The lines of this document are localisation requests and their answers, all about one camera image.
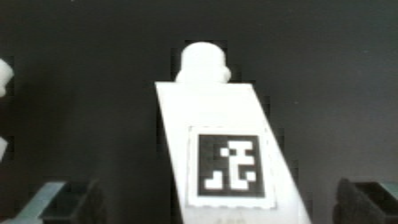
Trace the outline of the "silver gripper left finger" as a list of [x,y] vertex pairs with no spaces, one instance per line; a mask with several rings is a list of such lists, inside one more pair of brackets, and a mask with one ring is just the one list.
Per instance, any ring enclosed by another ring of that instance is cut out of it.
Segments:
[[46,182],[16,218],[27,224],[106,224],[98,181]]

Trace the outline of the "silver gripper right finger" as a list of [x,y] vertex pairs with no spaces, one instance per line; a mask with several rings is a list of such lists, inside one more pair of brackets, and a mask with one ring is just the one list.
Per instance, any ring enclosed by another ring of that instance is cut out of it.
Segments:
[[339,180],[334,224],[398,224],[398,182]]

